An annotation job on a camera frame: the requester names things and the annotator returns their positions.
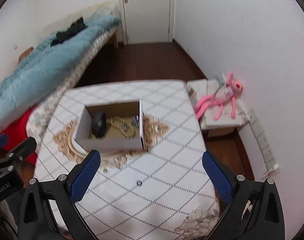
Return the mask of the red bed sheet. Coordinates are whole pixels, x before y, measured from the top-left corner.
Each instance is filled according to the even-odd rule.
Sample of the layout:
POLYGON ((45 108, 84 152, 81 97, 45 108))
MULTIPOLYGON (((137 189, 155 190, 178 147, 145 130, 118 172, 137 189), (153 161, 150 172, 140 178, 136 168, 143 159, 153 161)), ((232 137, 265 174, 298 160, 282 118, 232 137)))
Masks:
POLYGON ((27 139, 26 124, 34 107, 29 108, 19 119, 10 124, 3 132, 8 136, 8 143, 0 150, 0 158, 5 156, 6 152, 15 148, 19 143, 27 139))

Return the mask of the white power strip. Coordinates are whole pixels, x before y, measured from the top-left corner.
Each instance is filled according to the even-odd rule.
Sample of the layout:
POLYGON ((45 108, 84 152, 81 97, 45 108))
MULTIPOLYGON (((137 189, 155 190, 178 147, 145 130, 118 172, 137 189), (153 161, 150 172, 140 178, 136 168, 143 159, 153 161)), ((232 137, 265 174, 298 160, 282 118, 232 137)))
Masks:
POLYGON ((263 157, 266 172, 262 175, 263 178, 277 174, 280 171, 279 165, 275 159, 271 144, 268 137, 265 134, 265 130, 260 123, 259 118, 256 116, 253 109, 250 109, 247 113, 248 122, 251 131, 255 137, 257 145, 260 149, 261 155, 263 157))

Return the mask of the teal blanket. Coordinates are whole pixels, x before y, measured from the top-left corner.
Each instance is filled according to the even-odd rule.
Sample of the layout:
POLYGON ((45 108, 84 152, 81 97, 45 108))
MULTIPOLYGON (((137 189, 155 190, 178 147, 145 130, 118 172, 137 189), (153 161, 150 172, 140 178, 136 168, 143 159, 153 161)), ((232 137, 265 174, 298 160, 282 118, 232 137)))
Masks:
POLYGON ((85 20, 85 29, 62 44, 51 44, 54 34, 43 40, 0 83, 0 132, 64 83, 120 22, 114 14, 99 16, 85 20))

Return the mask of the white side box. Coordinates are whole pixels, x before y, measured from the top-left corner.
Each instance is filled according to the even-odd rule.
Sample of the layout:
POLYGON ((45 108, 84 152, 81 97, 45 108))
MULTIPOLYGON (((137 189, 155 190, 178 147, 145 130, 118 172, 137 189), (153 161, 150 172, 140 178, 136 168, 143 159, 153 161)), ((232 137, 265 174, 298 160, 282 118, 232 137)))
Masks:
MULTIPOLYGON (((213 94, 223 83, 223 79, 201 79, 188 81, 186 89, 189 99, 193 105, 202 96, 213 94)), ((245 126, 249 119, 240 98, 236 99, 236 118, 231 118, 232 103, 230 101, 223 104, 223 111, 218 120, 214 120, 218 113, 218 106, 211 106, 200 120, 200 128, 207 137, 221 137, 232 133, 236 128, 245 126)))

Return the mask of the white cardboard box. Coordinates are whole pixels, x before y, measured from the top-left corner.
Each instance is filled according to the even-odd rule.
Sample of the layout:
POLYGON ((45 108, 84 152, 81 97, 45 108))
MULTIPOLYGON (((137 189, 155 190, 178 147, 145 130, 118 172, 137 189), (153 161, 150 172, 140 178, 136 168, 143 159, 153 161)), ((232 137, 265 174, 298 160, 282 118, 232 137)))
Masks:
POLYGON ((144 149, 142 103, 135 100, 84 106, 73 139, 87 152, 144 149), (107 131, 102 138, 96 138, 91 131, 92 119, 98 112, 106 114, 107 131))

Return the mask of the pink plush toy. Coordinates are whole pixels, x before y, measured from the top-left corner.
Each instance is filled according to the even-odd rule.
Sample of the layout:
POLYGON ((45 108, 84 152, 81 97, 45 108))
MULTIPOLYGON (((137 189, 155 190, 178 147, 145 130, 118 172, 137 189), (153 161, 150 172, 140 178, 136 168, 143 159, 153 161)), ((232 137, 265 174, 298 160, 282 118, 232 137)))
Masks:
POLYGON ((236 98, 241 95, 243 85, 234 77, 233 72, 228 72, 226 80, 213 94, 201 97, 194 106, 196 118, 199 120, 209 107, 219 106, 219 111, 213 118, 217 121, 222 112, 223 106, 231 102, 231 118, 236 119, 236 98))

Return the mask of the black garment on bed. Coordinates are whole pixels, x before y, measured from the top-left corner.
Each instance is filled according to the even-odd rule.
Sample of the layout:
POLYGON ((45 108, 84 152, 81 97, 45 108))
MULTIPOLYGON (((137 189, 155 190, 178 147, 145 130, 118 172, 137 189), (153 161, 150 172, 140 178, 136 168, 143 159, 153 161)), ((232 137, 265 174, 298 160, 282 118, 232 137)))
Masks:
POLYGON ((70 38, 77 35, 79 32, 87 28, 87 25, 84 23, 83 17, 77 19, 73 22, 69 28, 65 31, 58 31, 55 35, 55 39, 52 40, 50 46, 55 46, 57 44, 62 44, 63 42, 69 40, 70 38))

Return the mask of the white door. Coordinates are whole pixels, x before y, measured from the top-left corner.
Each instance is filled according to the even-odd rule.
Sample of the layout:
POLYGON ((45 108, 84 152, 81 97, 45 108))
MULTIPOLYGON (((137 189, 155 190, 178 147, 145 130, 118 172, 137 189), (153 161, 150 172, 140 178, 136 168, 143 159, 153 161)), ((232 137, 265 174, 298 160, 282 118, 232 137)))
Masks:
POLYGON ((175 0, 119 0, 125 45, 171 43, 175 0))

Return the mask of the wooden bed frame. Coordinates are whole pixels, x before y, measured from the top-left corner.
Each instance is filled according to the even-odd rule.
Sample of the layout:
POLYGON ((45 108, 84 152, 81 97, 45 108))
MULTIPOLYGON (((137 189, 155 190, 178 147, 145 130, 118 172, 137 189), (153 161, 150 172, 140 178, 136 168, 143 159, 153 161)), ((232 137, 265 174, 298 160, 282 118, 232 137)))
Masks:
POLYGON ((113 35, 108 37, 104 45, 112 45, 113 48, 122 49, 124 47, 122 28, 118 27, 113 35))

